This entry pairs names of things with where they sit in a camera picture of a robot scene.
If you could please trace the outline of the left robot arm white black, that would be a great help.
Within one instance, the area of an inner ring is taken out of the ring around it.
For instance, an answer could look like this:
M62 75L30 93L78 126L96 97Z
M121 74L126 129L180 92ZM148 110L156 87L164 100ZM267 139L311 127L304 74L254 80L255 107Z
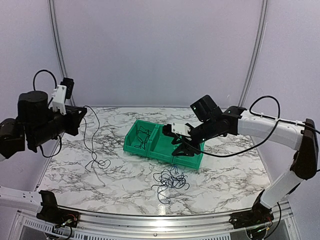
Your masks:
M48 94L33 90L20 94L17 117L0 124L0 159L10 159L26 149L37 152L50 140L61 140L62 134L76 136L87 113L86 107L49 107ZM51 191L23 191L1 186L0 204L44 214L53 223L63 219L55 194Z

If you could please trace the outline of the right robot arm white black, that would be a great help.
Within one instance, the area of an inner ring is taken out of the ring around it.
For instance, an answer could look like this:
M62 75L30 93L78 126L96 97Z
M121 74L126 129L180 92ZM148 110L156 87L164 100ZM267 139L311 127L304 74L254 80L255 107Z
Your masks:
M166 124L162 133L172 137L177 148L173 156L193 157L202 153L200 145L207 140L227 135L242 135L260 138L262 141L275 142L295 150L293 162L269 187L263 190L247 219L258 224L278 201L291 194L303 181L313 178L318 172L319 146L313 120L285 120L281 114L268 116L255 113L251 108L231 106L222 111L209 95L205 95L193 104L191 109L201 122L197 127L189 123Z

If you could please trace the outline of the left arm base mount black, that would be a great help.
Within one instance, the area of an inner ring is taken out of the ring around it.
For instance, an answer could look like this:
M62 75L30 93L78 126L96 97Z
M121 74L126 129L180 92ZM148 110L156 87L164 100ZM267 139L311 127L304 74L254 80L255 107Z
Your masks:
M66 225L68 227L76 228L79 222L80 213L78 211L67 209L45 209L36 214L36 218L53 223L56 226L62 226L63 223L71 220Z

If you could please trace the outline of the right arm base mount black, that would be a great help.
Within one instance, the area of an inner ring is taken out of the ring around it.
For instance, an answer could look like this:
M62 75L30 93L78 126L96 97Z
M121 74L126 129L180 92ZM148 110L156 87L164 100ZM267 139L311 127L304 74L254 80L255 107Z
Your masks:
M274 220L274 215L271 210L244 210L234 212L230 215L229 223L234 229L247 228L264 223L270 223Z

